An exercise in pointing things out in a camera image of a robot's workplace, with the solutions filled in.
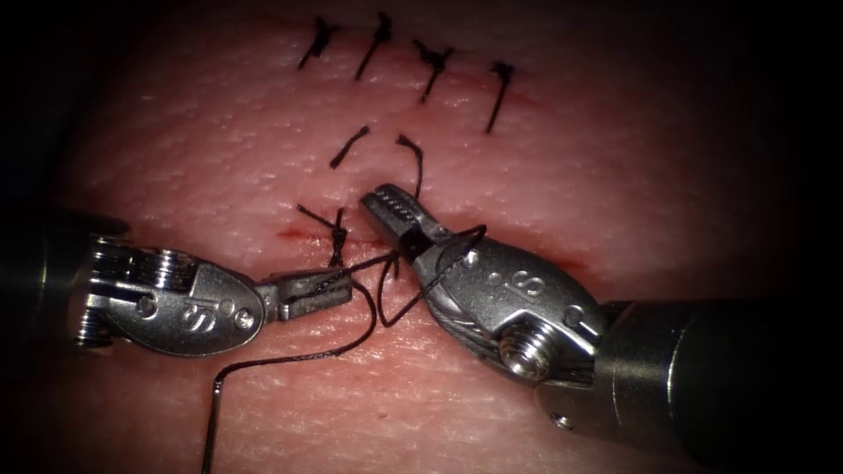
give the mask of skin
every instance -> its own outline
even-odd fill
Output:
[[[393,40],[356,83],[377,10],[393,17]],[[297,71],[316,14],[341,27]],[[404,133],[425,153],[421,201],[446,226],[485,223],[600,301],[776,292],[789,283],[795,185],[762,113],[769,103],[739,51],[710,54],[693,38],[655,13],[524,2],[174,9],[86,118],[54,201],[125,219],[140,245],[255,279],[325,266],[330,232],[295,206],[329,219],[344,207],[343,254],[361,262],[387,247],[357,200],[381,183],[415,186],[414,157],[394,144]],[[431,69],[412,39],[456,49],[426,104]],[[486,135],[495,60],[515,75]],[[362,125],[371,133],[330,169]],[[374,289],[377,274],[360,280]],[[388,283],[387,312],[416,291],[407,272]],[[53,454],[40,461],[65,472],[197,472],[219,369],[336,347],[368,318],[356,296],[224,355],[179,359],[119,342],[51,362],[28,385],[28,436],[48,440]],[[693,469],[559,431],[529,390],[472,358],[421,305],[342,357],[232,375],[213,468]]]

